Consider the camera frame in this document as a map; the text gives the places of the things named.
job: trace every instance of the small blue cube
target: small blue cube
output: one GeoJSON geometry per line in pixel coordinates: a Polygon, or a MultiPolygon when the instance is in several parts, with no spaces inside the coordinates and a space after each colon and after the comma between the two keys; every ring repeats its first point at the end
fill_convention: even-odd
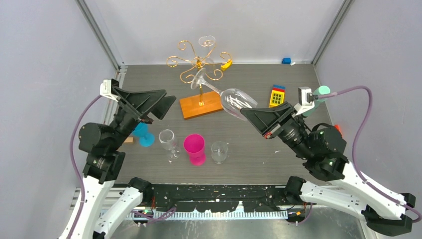
{"type": "Polygon", "coordinates": [[[290,57],[285,57],[281,61],[281,64],[290,64],[291,62],[292,62],[292,60],[290,59],[290,57]]]}

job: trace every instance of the green object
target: green object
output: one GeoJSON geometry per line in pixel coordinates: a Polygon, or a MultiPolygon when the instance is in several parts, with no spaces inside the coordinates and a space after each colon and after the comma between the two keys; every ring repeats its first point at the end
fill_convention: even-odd
{"type": "MultiPolygon", "coordinates": [[[[329,93],[331,93],[331,90],[329,89],[329,87],[328,86],[320,86],[320,87],[318,87],[318,89],[316,89],[315,91],[314,91],[314,95],[325,95],[325,94],[329,94],[329,93]]],[[[308,116],[310,116],[317,108],[318,108],[318,106],[322,103],[322,102],[324,102],[325,100],[326,100],[327,98],[325,98],[325,99],[320,99],[320,100],[316,100],[315,101],[315,106],[311,109],[311,110],[308,110],[308,111],[306,111],[305,113],[303,113],[302,115],[303,116],[305,116],[305,117],[308,117],[308,116]]]]}

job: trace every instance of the wooden block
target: wooden block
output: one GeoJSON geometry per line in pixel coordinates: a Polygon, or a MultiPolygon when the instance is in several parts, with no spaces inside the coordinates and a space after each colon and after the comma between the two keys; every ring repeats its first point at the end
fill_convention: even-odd
{"type": "Polygon", "coordinates": [[[123,143],[135,143],[134,137],[127,137],[126,140],[123,143]]]}
{"type": "Polygon", "coordinates": [[[200,105],[199,98],[200,95],[180,99],[180,106],[182,107],[183,118],[185,120],[223,110],[220,95],[217,92],[203,93],[203,106],[200,105]]]}

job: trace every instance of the pink plastic cup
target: pink plastic cup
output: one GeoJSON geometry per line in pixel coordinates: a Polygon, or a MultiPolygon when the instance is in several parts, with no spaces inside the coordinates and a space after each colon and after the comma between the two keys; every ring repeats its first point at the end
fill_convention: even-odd
{"type": "Polygon", "coordinates": [[[204,154],[205,140],[199,134],[191,134],[186,137],[183,147],[189,155],[189,160],[195,166],[201,166],[207,160],[204,154]]]}

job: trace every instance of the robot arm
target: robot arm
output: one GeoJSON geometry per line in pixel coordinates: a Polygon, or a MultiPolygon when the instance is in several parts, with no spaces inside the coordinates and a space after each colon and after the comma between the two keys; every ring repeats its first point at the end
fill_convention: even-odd
{"type": "Polygon", "coordinates": [[[80,204],[77,203],[60,239],[70,236],[73,239],[90,239],[93,236],[109,238],[128,211],[152,196],[152,192],[149,192],[151,184],[135,178],[102,221],[98,219],[104,199],[113,186],[125,157],[125,153],[119,152],[118,148],[140,122],[153,122],[147,116],[149,113],[162,120],[176,97],[166,97],[165,90],[127,92],[120,89],[118,82],[113,79],[104,80],[100,93],[117,101],[119,108],[110,125],[87,123],[79,131],[79,149],[88,153],[83,169],[84,202],[81,202],[83,193],[78,198],[84,205],[78,212],[80,204]]]}
{"type": "Polygon", "coordinates": [[[280,138],[296,153],[296,157],[305,161],[303,166],[313,177],[340,186],[347,194],[328,189],[316,194],[316,185],[305,181],[300,187],[291,187],[293,191],[287,190],[286,199],[293,199],[291,203],[314,202],[333,207],[365,219],[369,228],[384,235],[396,236],[410,232],[412,219],[405,215],[403,205],[413,208],[416,198],[409,193],[393,192],[365,176],[368,182],[397,199],[399,205],[363,182],[353,163],[343,155],[346,141],[335,127],[321,123],[311,130],[305,125],[301,114],[313,108],[310,102],[314,96],[307,88],[300,88],[299,93],[301,100],[295,107],[284,102],[274,108],[242,108],[240,112],[266,139],[280,138]]]}

